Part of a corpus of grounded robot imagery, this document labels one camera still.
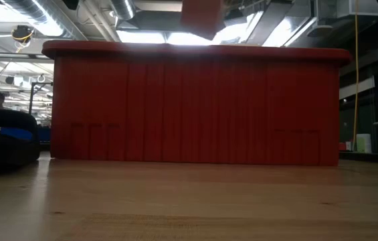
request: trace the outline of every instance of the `wooden floor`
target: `wooden floor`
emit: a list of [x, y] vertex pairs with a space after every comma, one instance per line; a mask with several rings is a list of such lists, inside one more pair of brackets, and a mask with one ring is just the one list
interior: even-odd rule
[[[171, 232], [178, 234], [170, 237]], [[43, 157], [0, 175], [0, 241], [201, 239], [378, 240], [378, 164], [284, 167]]]

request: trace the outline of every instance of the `red plastic bin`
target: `red plastic bin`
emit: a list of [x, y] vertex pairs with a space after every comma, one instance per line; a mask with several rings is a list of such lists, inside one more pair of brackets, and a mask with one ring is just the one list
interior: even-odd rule
[[344, 50], [50, 41], [52, 156], [337, 165]]

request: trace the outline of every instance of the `bin rim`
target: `bin rim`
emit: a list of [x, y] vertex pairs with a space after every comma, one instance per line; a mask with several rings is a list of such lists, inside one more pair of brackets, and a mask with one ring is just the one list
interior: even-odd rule
[[166, 56], [232, 56], [235, 58], [256, 58], [258, 60], [292, 60], [292, 61], [325, 61], [334, 62], [340, 66], [349, 64], [351, 54], [342, 49], [324, 48], [271, 48], [242, 45], [211, 45], [211, 46], [177, 46], [172, 44], [132, 44], [116, 42], [89, 42], [52, 40], [43, 44], [44, 55], [55, 59], [62, 53], [80, 54], [96, 53], [109, 56], [116, 54]]

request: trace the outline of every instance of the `ventilation duct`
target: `ventilation duct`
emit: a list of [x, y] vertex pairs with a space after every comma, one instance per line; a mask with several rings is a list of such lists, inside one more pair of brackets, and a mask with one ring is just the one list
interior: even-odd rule
[[135, 16], [132, 0], [110, 0], [111, 8], [119, 21], [126, 21]]
[[46, 36], [68, 36], [76, 40], [87, 40], [53, 1], [0, 0], [0, 2], [24, 16], [29, 24]]

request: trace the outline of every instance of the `black chair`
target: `black chair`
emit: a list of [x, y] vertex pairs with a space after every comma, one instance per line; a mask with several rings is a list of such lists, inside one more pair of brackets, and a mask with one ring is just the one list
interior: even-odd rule
[[0, 110], [0, 127], [29, 131], [31, 140], [23, 140], [0, 133], [0, 166], [22, 166], [39, 158], [37, 122], [30, 114], [14, 110]]

